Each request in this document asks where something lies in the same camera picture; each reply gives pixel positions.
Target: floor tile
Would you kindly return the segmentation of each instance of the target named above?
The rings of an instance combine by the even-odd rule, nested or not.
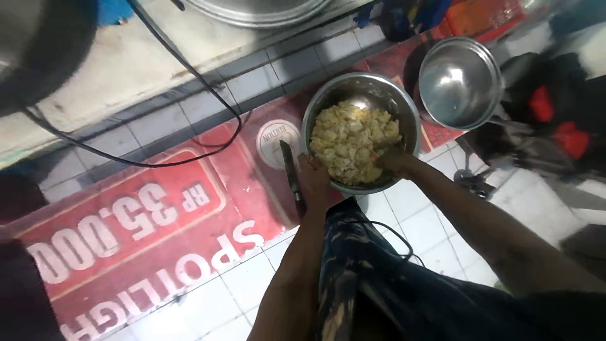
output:
[[[376,55],[377,53],[380,53],[380,52],[383,52],[383,51],[389,49],[390,47],[394,46],[395,44],[396,43],[393,43],[389,40],[383,40],[383,41],[379,42],[378,44],[375,44],[375,45],[372,45],[370,47],[363,49],[362,54],[364,55],[364,57],[368,58],[373,55]]]
[[[117,127],[116,129],[105,132],[96,138],[86,141],[85,144],[116,157],[130,153],[139,148],[139,143],[127,126]],[[108,158],[91,153],[82,148],[76,148],[76,154],[78,154],[84,167],[89,170],[110,161]]]
[[[227,81],[227,87],[238,103],[280,86],[271,64],[264,65]]]
[[[383,193],[398,221],[403,221],[431,203],[417,185],[409,180],[400,180]]]
[[[363,197],[356,199],[358,205],[362,209],[362,212],[366,215],[369,220],[378,221],[388,226],[394,226],[398,224],[396,215],[391,210],[389,202],[383,192],[368,194]],[[382,232],[387,228],[377,225],[377,230]]]
[[[363,49],[385,40],[381,27],[373,22],[366,25],[363,29],[355,29],[353,34],[356,35],[356,39]]]
[[[58,183],[51,188],[42,190],[42,193],[46,200],[52,204],[81,190],[82,185],[80,182],[78,182],[76,178],[71,178],[62,183]]]
[[[265,255],[269,259],[269,262],[271,263],[271,266],[273,267],[274,270],[276,270],[276,271],[278,270],[278,267],[280,266],[280,262],[282,261],[282,258],[284,257],[284,253],[286,252],[286,249],[288,249],[288,247],[290,246],[290,243],[293,241],[294,237],[295,236],[292,236],[286,240],[283,240],[282,242],[278,243],[274,247],[267,249],[265,251]]]
[[[501,187],[508,196],[512,197],[523,190],[529,188],[537,181],[542,180],[541,176],[527,169],[516,169],[511,178]]]
[[[463,271],[456,258],[455,251],[448,240],[444,240],[430,250],[417,255],[423,260],[427,269],[440,275],[453,277],[455,274]]]
[[[600,198],[606,199],[606,184],[596,180],[585,180],[583,183],[576,186],[577,189],[597,195]]]
[[[255,324],[255,320],[257,319],[257,313],[259,312],[259,306],[254,307],[251,311],[247,312],[246,319],[250,322],[250,325]]]
[[[58,183],[86,172],[86,168],[80,162],[74,148],[71,147],[44,155],[36,159],[34,163],[43,178],[38,183],[41,190],[49,189]]]
[[[423,162],[428,162],[430,160],[433,160],[434,158],[446,153],[448,151],[448,146],[446,144],[443,144],[437,148],[435,148],[434,150],[432,150],[429,153],[419,153],[419,160],[423,161]]]
[[[236,111],[238,111],[238,107],[236,105],[236,101],[233,99],[231,92],[225,85],[225,83],[218,85],[219,90],[217,93],[227,104],[234,107]],[[187,119],[194,125],[195,123],[208,118],[218,112],[222,112],[223,110],[227,110],[225,106],[216,99],[216,97],[208,92],[202,91],[201,93],[197,93],[191,97],[188,97],[181,101],[181,107],[183,108],[183,112]]]
[[[400,226],[395,226],[393,229],[398,233],[401,233],[400,231],[402,231],[400,229]],[[387,241],[389,241],[389,244],[391,244],[391,246],[396,250],[396,252],[398,254],[406,255],[410,252],[410,249],[408,248],[408,246],[406,246],[406,244],[404,244],[404,242],[397,235],[395,235],[392,231],[385,229],[383,232],[381,232],[381,235],[383,236],[383,238],[385,238]]]
[[[277,245],[278,243],[280,243],[283,240],[286,240],[292,236],[294,236],[297,231],[299,230],[299,226],[294,227],[293,229],[287,230],[286,228],[284,228],[284,231],[277,235],[274,239],[272,240],[266,240],[265,243],[263,243],[263,246],[261,247],[264,251],[267,251],[270,247]]]
[[[187,324],[181,307],[167,305],[143,317],[130,327],[139,341],[194,341],[199,335]]]
[[[328,77],[324,68],[309,73],[301,78],[295,79],[290,83],[284,84],[284,90],[286,93],[293,93],[306,88],[314,83],[320,82],[321,80]]]
[[[461,271],[457,272],[456,274],[449,276],[449,277],[452,277],[452,278],[458,279],[458,280],[464,280],[464,281],[467,280],[467,276],[465,275],[465,271],[463,271],[463,270],[461,270]]]
[[[457,166],[450,155],[450,152],[443,153],[442,155],[428,161],[427,164],[442,172],[450,180],[455,177]]]
[[[122,330],[118,331],[117,333],[112,334],[109,337],[106,337],[103,340],[104,341],[138,341],[129,326],[126,326]]]
[[[341,70],[356,64],[358,61],[364,59],[364,54],[362,52],[356,52],[350,56],[347,56],[343,59],[339,59],[336,62],[333,62],[330,65],[326,65],[325,69],[329,75],[334,75],[335,73],[340,72]]]
[[[356,52],[362,52],[353,32],[346,32],[314,46],[322,65],[330,65]]]
[[[219,277],[189,292],[181,304],[181,310],[187,324],[200,336],[242,314]]]
[[[313,47],[278,59],[271,64],[282,84],[322,68],[320,59]]]
[[[233,62],[227,63],[226,65],[220,66],[216,71],[223,77],[223,79],[229,79],[234,75],[241,74],[247,70],[256,69],[257,67],[269,62],[267,52],[265,49],[258,50],[257,52],[249,53],[248,55],[234,60]]]
[[[246,338],[250,334],[250,329],[246,317],[240,316],[234,321],[210,332],[201,341],[246,341]]]
[[[485,260],[480,259],[476,263],[463,269],[469,282],[483,284],[494,287],[499,278],[494,274],[490,265]]]
[[[454,163],[458,169],[465,169],[465,151],[460,146],[456,146],[450,149],[450,153],[453,156]],[[469,169],[477,174],[478,171],[486,164],[480,159],[476,153],[472,153],[469,157]]]
[[[141,147],[148,158],[157,154],[163,153],[166,150],[175,147],[187,140],[191,140],[196,133],[191,126],[187,126],[179,131],[173,132],[170,135],[157,139],[152,143],[148,143]]]
[[[221,275],[243,311],[258,306],[275,271],[265,254],[259,254]]]
[[[417,255],[431,249],[447,238],[438,214],[432,206],[428,206],[400,222],[400,226]]]
[[[189,125],[189,121],[178,103],[128,123],[141,146],[178,132]]]
[[[293,51],[304,49],[320,39],[322,39],[322,36],[319,30],[304,32],[267,47],[267,55],[270,59],[276,60]]]
[[[438,218],[440,218],[440,222],[444,227],[446,235],[450,237],[451,235],[457,234],[458,232],[456,232],[455,227],[450,223],[450,220],[448,220],[444,213],[442,213],[442,211],[440,211],[440,209],[437,208],[436,205],[433,205],[433,208],[436,210],[436,213],[438,213]]]
[[[262,106],[265,103],[269,103],[276,98],[284,96],[286,93],[284,92],[284,88],[278,86],[274,89],[268,90],[258,96],[253,98],[249,98],[243,102],[238,103],[240,110],[242,112],[249,112],[257,107]]]
[[[120,157],[123,159],[129,160],[129,161],[134,161],[134,162],[142,162],[147,159],[147,156],[145,155],[145,153],[143,153],[143,149],[141,149],[141,148],[137,148],[126,155],[121,155]],[[119,171],[123,171],[124,169],[126,169],[128,167],[130,167],[130,166],[127,164],[124,164],[124,163],[120,163],[117,161],[109,161],[109,162],[106,162],[100,166],[96,166],[95,168],[89,170],[87,172],[87,174],[89,174],[89,176],[92,178],[92,180],[94,182],[99,182],[99,181],[109,177],[110,175],[114,175],[115,173],[118,173]]]
[[[528,188],[511,197],[513,208],[511,214],[521,223],[527,225],[546,215],[564,203],[558,198],[543,179],[537,180]]]
[[[449,237],[449,239],[453,246],[454,253],[456,253],[457,258],[459,259],[459,262],[463,268],[466,268],[482,259],[482,256],[472,249],[460,234],[455,234]]]
[[[549,244],[559,248],[562,240],[586,225],[586,221],[577,218],[567,206],[562,205],[528,223],[527,227]]]

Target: electric cord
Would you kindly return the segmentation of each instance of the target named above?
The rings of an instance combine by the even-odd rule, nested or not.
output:
[[[392,229],[391,227],[389,227],[386,224],[381,223],[380,221],[373,221],[373,220],[354,220],[354,221],[348,221],[347,223],[362,223],[362,225],[364,226],[364,228],[366,229],[366,233],[368,234],[368,236],[371,236],[370,231],[368,231],[368,227],[365,225],[366,223],[370,223],[370,224],[377,224],[377,225],[381,225],[385,228],[387,228],[389,231],[391,231],[391,233],[393,233],[394,235],[396,235],[398,238],[400,238],[400,240],[402,240],[404,242],[404,244],[406,245],[406,247],[408,248],[408,254],[405,255],[400,255],[403,257],[403,261],[404,262],[408,262],[410,260],[411,257],[415,257],[419,260],[419,262],[421,263],[421,265],[423,266],[423,268],[427,268],[425,266],[425,263],[423,262],[423,260],[416,255],[413,252],[413,247],[412,245],[410,245],[410,243],[404,239],[404,237],[402,237],[399,233],[397,233],[394,229]]]
[[[221,104],[223,104],[229,111],[231,111],[231,113],[236,117],[237,121],[238,121],[238,127],[236,128],[236,131],[233,133],[233,135],[231,136],[231,138],[225,142],[223,145],[220,146],[219,149],[214,150],[212,152],[200,155],[198,157],[194,157],[194,158],[189,158],[187,160],[183,160],[183,161],[178,161],[178,162],[172,162],[172,163],[164,163],[164,164],[148,164],[148,163],[139,163],[139,162],[134,162],[134,161],[130,161],[130,160],[126,160],[123,158],[119,158],[119,157],[115,157],[113,155],[110,155],[108,153],[102,152],[98,149],[95,149],[91,146],[88,146],[78,140],[75,140],[69,136],[67,136],[66,133],[60,131],[59,129],[53,127],[52,124],[50,124],[46,118],[44,117],[44,115],[42,114],[42,112],[40,112],[40,110],[38,108],[36,108],[36,111],[38,112],[38,114],[42,117],[38,117],[36,116],[28,107],[23,107],[23,113],[27,116],[27,118],[29,118],[30,120],[32,120],[34,123],[36,123],[37,125],[39,125],[40,127],[42,127],[43,129],[45,129],[46,131],[52,133],[54,136],[70,143],[70,144],[74,144],[75,146],[78,146],[82,149],[85,149],[91,153],[94,153],[96,155],[102,156],[104,158],[108,158],[110,160],[116,161],[116,162],[120,162],[120,163],[124,163],[127,164],[129,166],[137,166],[137,167],[146,167],[146,168],[163,168],[163,167],[172,167],[172,166],[179,166],[181,164],[185,164],[185,163],[189,163],[192,161],[196,161],[196,160],[200,160],[202,158],[205,157],[209,157],[211,155],[214,154],[218,154],[220,152],[222,152],[223,150],[225,150],[227,147],[229,147],[229,145],[231,145],[231,143],[236,139],[236,137],[238,136],[238,134],[240,133],[240,130],[242,130],[242,119],[240,118],[240,115],[238,115],[238,113],[229,105],[227,104],[227,102],[225,102],[225,100],[223,100],[223,98],[221,98],[221,96],[217,93],[217,91],[215,91],[207,82],[206,80],[204,80],[204,78],[202,77],[202,75],[200,75],[200,73],[198,73],[198,71],[191,66],[191,64],[189,64],[189,62],[187,62],[187,60],[181,56],[179,54],[179,52],[177,52],[176,49],[174,49],[170,43],[164,39],[162,37],[162,35],[160,34],[160,32],[158,30],[156,30],[156,28],[154,28],[154,26],[151,23],[151,20],[148,19],[148,17],[146,16],[146,14],[144,13],[144,11],[141,10],[140,5],[136,2],[136,0],[126,0],[128,2],[128,4],[130,5],[130,7],[133,9],[133,11],[135,12],[135,14],[137,14],[137,16],[139,17],[139,19],[143,22],[143,24],[145,25],[145,27],[152,33],[152,35],[160,42],[160,44],[162,44],[162,46],[164,46],[164,48],[173,56],[175,57],[175,59],[177,59],[177,61],[179,61],[179,63],[181,63],[181,65],[183,65],[192,75],[194,75],[196,77],[196,79],[198,79],[202,85],[204,85],[204,87],[206,88],[206,90],[208,90],[210,93],[213,94],[213,96],[215,96],[215,98],[217,100],[219,100],[219,102],[221,102]]]

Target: mixture in bowl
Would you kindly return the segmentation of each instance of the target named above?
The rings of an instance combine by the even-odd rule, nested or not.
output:
[[[341,102],[316,117],[310,147],[330,176],[347,186],[371,183],[382,169],[373,154],[402,140],[398,121],[379,109],[360,109]]]

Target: red banner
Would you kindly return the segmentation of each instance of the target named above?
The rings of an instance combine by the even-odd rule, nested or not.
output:
[[[132,322],[298,225],[282,155],[273,148],[287,140],[294,153],[301,150],[302,113],[280,109],[292,99],[244,115],[240,136],[219,154],[128,168],[3,227],[34,256],[67,340],[91,340]],[[222,124],[150,162],[214,150],[235,127]],[[331,204],[341,199],[331,193]]]

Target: stainless steel bowl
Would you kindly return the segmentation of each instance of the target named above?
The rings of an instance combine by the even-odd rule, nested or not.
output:
[[[423,119],[459,130],[484,124],[501,101],[501,71],[482,44],[453,37],[429,50],[419,72]]]
[[[353,72],[338,76],[316,92],[307,106],[301,128],[305,153],[313,154],[309,142],[316,116],[320,111],[341,101],[352,103],[360,108],[386,110],[399,122],[403,150],[414,156],[419,155],[421,120],[413,100],[401,86],[383,76],[369,72]],[[349,194],[371,194],[383,191],[397,182],[393,174],[386,171],[376,181],[360,186],[346,186],[335,180],[330,184],[339,191]]]

